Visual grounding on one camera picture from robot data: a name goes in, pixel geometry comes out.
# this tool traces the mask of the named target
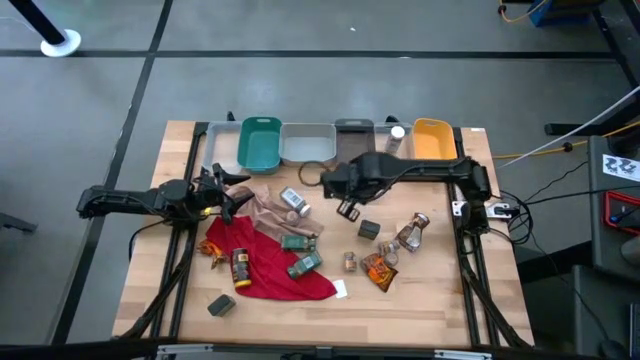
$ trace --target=white sign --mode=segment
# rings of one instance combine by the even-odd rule
[[[635,160],[603,154],[602,172],[607,175],[640,182],[640,162]]]
[[[336,297],[341,299],[347,296],[347,287],[344,285],[344,280],[336,280],[333,282],[333,286],[336,288]]]

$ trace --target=white bottle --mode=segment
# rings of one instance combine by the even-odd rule
[[[304,201],[302,196],[298,195],[298,193],[288,186],[282,190],[280,197],[287,203],[287,205],[291,206],[298,214],[300,214],[301,217],[305,217],[309,215],[309,212],[311,212],[311,206]]]
[[[402,144],[404,134],[405,132],[402,126],[392,127],[391,133],[387,138],[387,144],[384,147],[384,152],[395,155],[395,153],[398,151],[398,148],[400,148],[400,144]]]

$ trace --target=brown bottle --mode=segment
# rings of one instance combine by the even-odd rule
[[[410,252],[415,252],[422,243],[422,230],[429,225],[429,222],[429,218],[426,215],[414,213],[413,220],[400,230],[395,239],[398,240],[400,245],[405,249]]]

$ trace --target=crumpled fabric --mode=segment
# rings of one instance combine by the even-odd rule
[[[323,300],[336,294],[331,281],[315,271],[291,279],[287,268],[300,258],[283,251],[277,241],[254,229],[248,216],[234,217],[231,225],[216,218],[207,230],[207,240],[229,257],[233,249],[247,249],[251,285],[236,288],[240,295],[274,300]]]
[[[251,188],[246,186],[234,186],[227,191],[231,197],[238,197],[248,192],[253,192],[255,197],[244,204],[236,216],[250,216],[253,227],[280,241],[282,235],[303,235],[317,237],[324,226],[309,217],[301,218],[295,211],[275,202],[269,195],[267,185],[256,185]]]

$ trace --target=yellow cable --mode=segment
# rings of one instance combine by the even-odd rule
[[[512,24],[512,23],[514,23],[514,22],[518,22],[518,21],[520,21],[520,20],[522,20],[522,19],[525,19],[525,18],[526,18],[526,17],[528,17],[529,15],[531,15],[531,14],[533,14],[534,12],[538,11],[538,9],[540,9],[540,8],[542,7],[542,5],[546,4],[546,3],[547,3],[547,1],[549,1],[549,0],[543,0],[543,1],[541,1],[541,2],[540,2],[540,4],[536,5],[536,7],[534,7],[534,8],[533,8],[533,9],[531,9],[530,11],[528,11],[526,14],[524,14],[524,15],[522,15],[522,16],[518,16],[518,17],[517,17],[517,18],[515,18],[515,19],[509,19],[509,18],[507,17],[507,15],[505,15],[505,14],[504,14],[504,13],[505,13],[505,11],[507,11],[506,7],[505,7],[504,11],[500,11],[500,10],[498,10],[498,11],[500,11],[500,15],[502,15],[502,18],[504,19],[504,21],[508,22],[509,24]],[[500,4],[500,6],[504,6],[504,4],[502,3],[502,0],[498,0],[498,3]]]
[[[611,135],[615,135],[621,131],[625,131],[627,129],[630,129],[634,126],[638,126],[640,125],[640,121],[636,121],[633,124],[629,124],[626,126],[621,127],[620,129],[614,130],[610,133],[604,134],[602,135],[602,137],[609,137]],[[582,140],[582,141],[578,141],[576,143],[572,143],[571,145],[573,145],[573,147],[576,146],[581,146],[581,145],[585,145],[587,143],[587,140]],[[555,148],[555,149],[550,149],[550,150],[544,150],[544,151],[539,151],[537,153],[533,153],[530,156],[540,156],[540,155],[547,155],[547,154],[553,154],[553,153],[557,153],[557,152],[564,152],[564,148]],[[513,159],[513,158],[517,158],[520,157],[524,154],[509,154],[509,155],[498,155],[498,156],[494,156],[493,160],[502,160],[502,159]]]

